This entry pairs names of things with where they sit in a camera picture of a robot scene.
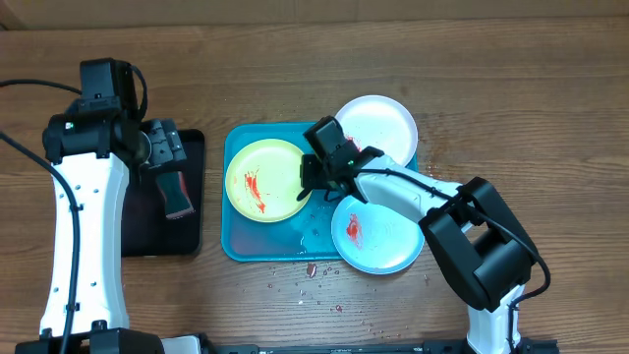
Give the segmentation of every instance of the plate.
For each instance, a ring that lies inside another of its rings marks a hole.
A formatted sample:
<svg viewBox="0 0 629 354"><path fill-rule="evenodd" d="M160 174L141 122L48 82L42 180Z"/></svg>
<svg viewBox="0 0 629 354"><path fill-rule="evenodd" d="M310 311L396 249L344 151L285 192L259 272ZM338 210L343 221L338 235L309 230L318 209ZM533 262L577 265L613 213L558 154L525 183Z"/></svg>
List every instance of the plate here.
<svg viewBox="0 0 629 354"><path fill-rule="evenodd" d="M279 139L264 139L243 147L225 174L229 202L254 221L276 222L294 215L310 197L297 202L302 191L303 154L298 147Z"/></svg>
<svg viewBox="0 0 629 354"><path fill-rule="evenodd" d="M336 113L345 137L359 149L379 148L406 166L417 150L418 132L413 115L398 101L366 95L349 101Z"/></svg>
<svg viewBox="0 0 629 354"><path fill-rule="evenodd" d="M332 215L332 240L348 264L371 274L410 266L424 246L418 224L388 207L363 204L351 196Z"/></svg>

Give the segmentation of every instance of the red stain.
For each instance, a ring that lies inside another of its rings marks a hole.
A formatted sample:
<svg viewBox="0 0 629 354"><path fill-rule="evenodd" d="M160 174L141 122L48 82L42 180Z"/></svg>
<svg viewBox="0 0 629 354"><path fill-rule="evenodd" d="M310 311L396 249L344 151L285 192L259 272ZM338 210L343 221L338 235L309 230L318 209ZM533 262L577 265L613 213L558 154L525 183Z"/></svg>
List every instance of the red stain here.
<svg viewBox="0 0 629 354"><path fill-rule="evenodd" d="M350 224L347 226L347 236L356 247L360 250L363 248L363 226L358 217L353 213L350 214Z"/></svg>
<svg viewBox="0 0 629 354"><path fill-rule="evenodd" d="M350 142L353 142L354 145L356 146L356 148L358 148L358 151L362 151L363 150L363 148L361 147L361 141L360 140L358 140L358 139L356 139L354 137L351 137L351 136L346 136L345 139L347 139Z"/></svg>
<svg viewBox="0 0 629 354"><path fill-rule="evenodd" d="M266 204L262 201L262 197L257 189L257 170L256 172L247 172L245 174L245 189L249 190L252 194L252 197L256 200L256 206L259 210L264 213L264 209L266 208Z"/></svg>
<svg viewBox="0 0 629 354"><path fill-rule="evenodd" d="M310 278L314 278L316 275L316 264L308 263L308 267L306 268L306 274Z"/></svg>

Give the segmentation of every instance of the wooden table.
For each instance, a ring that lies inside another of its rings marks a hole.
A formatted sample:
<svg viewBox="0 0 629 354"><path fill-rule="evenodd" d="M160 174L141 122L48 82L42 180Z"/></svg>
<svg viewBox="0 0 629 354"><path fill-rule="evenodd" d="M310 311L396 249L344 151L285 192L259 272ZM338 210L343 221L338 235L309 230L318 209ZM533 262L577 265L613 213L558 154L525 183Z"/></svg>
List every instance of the wooden table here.
<svg viewBox="0 0 629 354"><path fill-rule="evenodd" d="M202 252L123 261L132 328L265 346L464 337L466 306L428 247L396 275L318 262L334 271L313 279L306 264L238 264L221 249L231 129L313 121L380 93L414 114L421 171L487 178L546 258L552 285L522 305L522 333L557 338L564 352L629 345L628 18L0 33L3 79L78 86L79 62L107 56L143 70L149 118L207 137ZM3 88L0 124L43 154L49 117L74 98ZM40 167L4 144L0 153L0 351L12 353L37 336L54 204ZM536 268L528 288L541 281Z"/></svg>

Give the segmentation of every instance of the yellow plate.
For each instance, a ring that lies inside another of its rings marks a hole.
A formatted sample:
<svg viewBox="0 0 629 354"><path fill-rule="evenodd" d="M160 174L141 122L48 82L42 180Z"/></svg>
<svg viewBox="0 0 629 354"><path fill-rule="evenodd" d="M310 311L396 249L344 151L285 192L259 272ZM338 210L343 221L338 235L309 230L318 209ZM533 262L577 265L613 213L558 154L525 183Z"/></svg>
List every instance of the yellow plate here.
<svg viewBox="0 0 629 354"><path fill-rule="evenodd" d="M225 189L234 208L251 220L275 222L299 211L310 195L302 192L300 166L304 153L278 139L265 139L243 147L227 167Z"/></svg>

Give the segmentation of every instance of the blue tray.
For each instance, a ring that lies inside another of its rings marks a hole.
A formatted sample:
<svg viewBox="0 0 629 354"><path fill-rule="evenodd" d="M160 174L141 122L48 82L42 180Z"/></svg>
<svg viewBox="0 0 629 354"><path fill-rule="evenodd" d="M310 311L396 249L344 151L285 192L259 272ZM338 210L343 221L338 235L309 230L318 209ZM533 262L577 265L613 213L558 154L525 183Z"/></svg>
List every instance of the blue tray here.
<svg viewBox="0 0 629 354"><path fill-rule="evenodd" d="M281 139L304 153L313 153L304 132L314 123L247 124L236 127L225 140L223 181L234 155L262 139ZM417 155L407 166L418 171ZM240 262L340 260L331 235L332 214L338 205L313 191L306 205L286 220L252 221L237 212L227 199L223 182L221 243L230 258Z"/></svg>

